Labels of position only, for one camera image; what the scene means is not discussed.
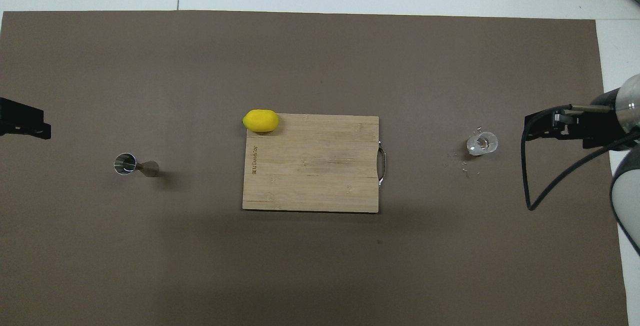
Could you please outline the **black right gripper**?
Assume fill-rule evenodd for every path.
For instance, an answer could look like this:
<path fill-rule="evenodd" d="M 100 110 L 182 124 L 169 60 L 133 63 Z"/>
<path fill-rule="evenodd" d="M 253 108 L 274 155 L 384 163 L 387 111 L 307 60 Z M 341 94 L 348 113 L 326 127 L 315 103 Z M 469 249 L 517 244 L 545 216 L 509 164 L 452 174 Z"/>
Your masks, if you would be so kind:
<path fill-rule="evenodd" d="M 626 135 L 615 112 L 617 96 L 617 91 L 610 91 L 590 102 L 609 107 L 610 111 L 606 113 L 560 109 L 530 114 L 525 117 L 525 140 L 544 139 L 551 133 L 554 137 L 583 137 L 584 130 L 583 149 L 609 145 Z"/>

